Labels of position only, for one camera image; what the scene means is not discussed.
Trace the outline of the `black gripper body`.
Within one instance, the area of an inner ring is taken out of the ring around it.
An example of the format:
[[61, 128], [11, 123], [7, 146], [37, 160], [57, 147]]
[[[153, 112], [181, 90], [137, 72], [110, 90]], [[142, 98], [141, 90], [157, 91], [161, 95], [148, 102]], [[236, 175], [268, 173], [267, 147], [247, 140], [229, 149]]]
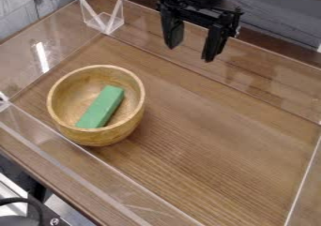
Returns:
[[176, 16], [190, 23], [209, 27], [213, 23], [222, 24], [229, 30], [229, 36], [240, 32], [243, 8], [229, 0], [160, 0], [157, 9], [168, 8]]

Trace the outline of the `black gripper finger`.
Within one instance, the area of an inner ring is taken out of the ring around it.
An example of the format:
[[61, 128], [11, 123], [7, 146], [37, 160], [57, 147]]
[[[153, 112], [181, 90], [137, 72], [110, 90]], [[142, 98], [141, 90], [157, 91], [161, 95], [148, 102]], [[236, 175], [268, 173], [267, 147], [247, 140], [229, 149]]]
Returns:
[[166, 45], [174, 49], [184, 40], [185, 24], [168, 8], [161, 8], [161, 22]]
[[212, 25], [209, 28], [209, 34], [202, 51], [202, 59], [206, 62], [212, 62], [216, 56], [224, 51], [228, 39], [229, 39], [228, 28], [218, 23]]

